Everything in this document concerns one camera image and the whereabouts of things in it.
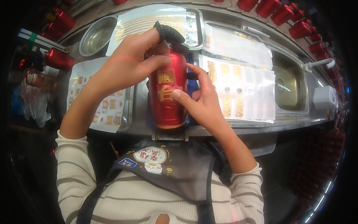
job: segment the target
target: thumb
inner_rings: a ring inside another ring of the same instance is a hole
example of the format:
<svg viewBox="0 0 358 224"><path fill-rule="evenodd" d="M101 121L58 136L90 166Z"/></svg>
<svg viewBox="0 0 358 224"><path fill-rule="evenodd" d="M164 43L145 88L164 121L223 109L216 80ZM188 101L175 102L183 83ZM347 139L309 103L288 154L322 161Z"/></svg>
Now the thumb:
<svg viewBox="0 0 358 224"><path fill-rule="evenodd" d="M195 102L188 94L181 90L173 90L171 95L176 101L181 103L189 113L194 110L197 104L197 102Z"/></svg>
<svg viewBox="0 0 358 224"><path fill-rule="evenodd" d="M148 76L150 73L154 72L161 66L165 66L170 64L171 60L170 57L165 55L154 55L150 58L147 58L143 62L141 62L137 69L138 72L141 74L145 74L145 76Z"/></svg>

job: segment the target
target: blue badge on apron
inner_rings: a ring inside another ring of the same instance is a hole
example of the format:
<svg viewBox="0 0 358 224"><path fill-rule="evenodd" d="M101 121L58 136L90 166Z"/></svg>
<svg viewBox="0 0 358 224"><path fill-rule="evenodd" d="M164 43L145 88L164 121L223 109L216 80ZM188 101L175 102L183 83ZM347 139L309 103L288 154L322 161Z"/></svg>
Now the blue badge on apron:
<svg viewBox="0 0 358 224"><path fill-rule="evenodd" d="M128 166L130 168L133 168L138 164L137 162L134 162L133 160L131 160L129 158L124 158L118 163L123 165L123 166Z"/></svg>

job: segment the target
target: striped sleeve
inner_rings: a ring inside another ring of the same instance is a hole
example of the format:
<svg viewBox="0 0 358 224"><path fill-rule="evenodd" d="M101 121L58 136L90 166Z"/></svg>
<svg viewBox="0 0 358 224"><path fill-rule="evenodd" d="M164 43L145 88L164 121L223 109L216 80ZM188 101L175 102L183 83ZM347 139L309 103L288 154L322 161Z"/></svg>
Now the striped sleeve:
<svg viewBox="0 0 358 224"><path fill-rule="evenodd" d="M256 224L263 224L263 196L260 174L262 168L256 167L246 173L233 173L231 176L231 197L234 198L247 219L253 219Z"/></svg>
<svg viewBox="0 0 358 224"><path fill-rule="evenodd" d="M67 139L59 130L57 134L58 203L65 223L76 223L84 200L96 188L96 176L87 154L87 137Z"/></svg>

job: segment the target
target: white plastic jug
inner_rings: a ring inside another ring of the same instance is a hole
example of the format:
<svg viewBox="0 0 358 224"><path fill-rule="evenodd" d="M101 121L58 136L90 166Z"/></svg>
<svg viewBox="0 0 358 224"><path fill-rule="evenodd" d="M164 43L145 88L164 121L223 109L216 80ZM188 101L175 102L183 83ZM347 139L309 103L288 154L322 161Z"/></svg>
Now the white plastic jug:
<svg viewBox="0 0 358 224"><path fill-rule="evenodd" d="M336 90L332 86L317 87L314 89L313 105L315 109L333 109L336 103Z"/></svg>

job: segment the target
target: hand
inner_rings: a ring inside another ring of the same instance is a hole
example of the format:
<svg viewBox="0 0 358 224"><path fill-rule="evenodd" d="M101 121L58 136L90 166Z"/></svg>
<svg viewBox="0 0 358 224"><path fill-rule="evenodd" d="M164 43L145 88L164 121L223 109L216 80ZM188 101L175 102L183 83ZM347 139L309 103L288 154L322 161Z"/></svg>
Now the hand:
<svg viewBox="0 0 358 224"><path fill-rule="evenodd" d="M90 79L102 98L143 81L161 66L170 63L169 49L156 28L128 35L102 68Z"/></svg>
<svg viewBox="0 0 358 224"><path fill-rule="evenodd" d="M222 128L230 128L221 113L218 94L216 93L210 77L206 72L192 64L187 64L198 75L200 90L193 92L193 98L199 98L195 102L190 96L181 90L172 92L173 98L181 103L189 114L214 137L222 132Z"/></svg>

